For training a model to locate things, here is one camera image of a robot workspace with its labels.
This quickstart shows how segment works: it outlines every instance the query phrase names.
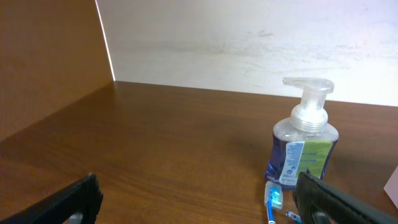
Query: black object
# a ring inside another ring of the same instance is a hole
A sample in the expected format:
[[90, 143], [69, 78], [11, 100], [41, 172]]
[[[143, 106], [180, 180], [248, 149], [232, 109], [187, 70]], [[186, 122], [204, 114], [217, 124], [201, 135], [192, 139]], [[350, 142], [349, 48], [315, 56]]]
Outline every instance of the black object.
[[303, 224], [394, 224], [398, 220], [328, 185], [307, 171], [298, 175], [293, 199]]
[[0, 224], [62, 224], [72, 215], [75, 223], [93, 224], [102, 199], [96, 176], [89, 174]]

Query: clear plastic bottle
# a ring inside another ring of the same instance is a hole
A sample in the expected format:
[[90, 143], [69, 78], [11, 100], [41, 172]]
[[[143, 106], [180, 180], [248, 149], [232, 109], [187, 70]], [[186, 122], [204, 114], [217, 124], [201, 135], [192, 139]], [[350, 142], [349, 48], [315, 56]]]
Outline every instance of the clear plastic bottle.
[[323, 109], [326, 95], [333, 92], [333, 82], [321, 78], [284, 78], [284, 84], [303, 89], [303, 96], [291, 116], [274, 126], [266, 179], [280, 184], [283, 190], [293, 190], [299, 172], [309, 169], [313, 175], [324, 177], [339, 135], [327, 123], [328, 115]]

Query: wooden desk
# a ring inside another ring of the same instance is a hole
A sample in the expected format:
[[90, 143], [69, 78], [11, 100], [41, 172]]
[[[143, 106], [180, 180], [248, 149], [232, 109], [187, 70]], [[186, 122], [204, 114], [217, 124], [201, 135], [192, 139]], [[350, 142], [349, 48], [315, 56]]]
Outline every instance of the wooden desk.
[[[299, 101], [116, 82], [0, 143], [0, 219], [92, 171], [97, 223], [265, 223], [272, 127]], [[326, 181], [398, 217], [383, 191], [398, 108], [326, 106], [340, 132]], [[291, 194], [284, 208], [295, 209]]]

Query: brown wood grain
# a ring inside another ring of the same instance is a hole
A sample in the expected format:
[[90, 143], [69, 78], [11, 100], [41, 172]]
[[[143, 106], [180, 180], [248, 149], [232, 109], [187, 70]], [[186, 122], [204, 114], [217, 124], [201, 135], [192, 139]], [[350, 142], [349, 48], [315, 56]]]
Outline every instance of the brown wood grain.
[[0, 140], [112, 81], [94, 0], [0, 1]]
[[[116, 82], [0, 143], [0, 219], [94, 172], [97, 223], [265, 223], [272, 127], [297, 103]], [[398, 108], [326, 107], [340, 132], [326, 181], [398, 217], [383, 191], [398, 161]], [[284, 210], [276, 220], [288, 222]]]

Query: white pump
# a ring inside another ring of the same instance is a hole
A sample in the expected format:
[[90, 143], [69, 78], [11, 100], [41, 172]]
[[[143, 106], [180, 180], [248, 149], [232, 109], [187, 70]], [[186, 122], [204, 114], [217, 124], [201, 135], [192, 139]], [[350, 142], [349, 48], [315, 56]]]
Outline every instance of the white pump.
[[328, 122], [323, 105], [326, 95], [333, 93], [335, 84], [324, 78], [284, 78], [283, 82], [303, 90], [301, 103], [293, 108], [290, 115], [292, 126], [306, 132], [323, 129]]

